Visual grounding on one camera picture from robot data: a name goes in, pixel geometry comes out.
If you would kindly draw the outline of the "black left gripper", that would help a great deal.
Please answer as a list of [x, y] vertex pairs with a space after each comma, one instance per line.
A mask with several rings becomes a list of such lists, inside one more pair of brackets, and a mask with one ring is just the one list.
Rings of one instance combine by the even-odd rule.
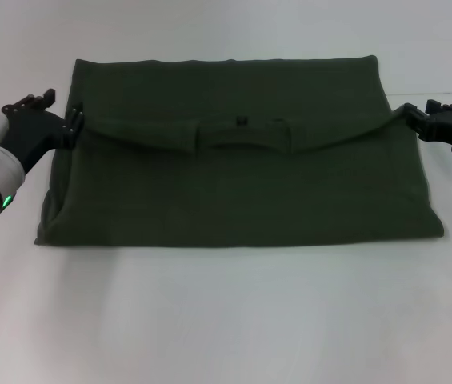
[[56, 100], [56, 90], [48, 89], [40, 96], [27, 95], [4, 108], [9, 128], [0, 147], [8, 150], [28, 174], [39, 160], [55, 149], [73, 149], [85, 124], [83, 104], [72, 105], [66, 117], [45, 111]]

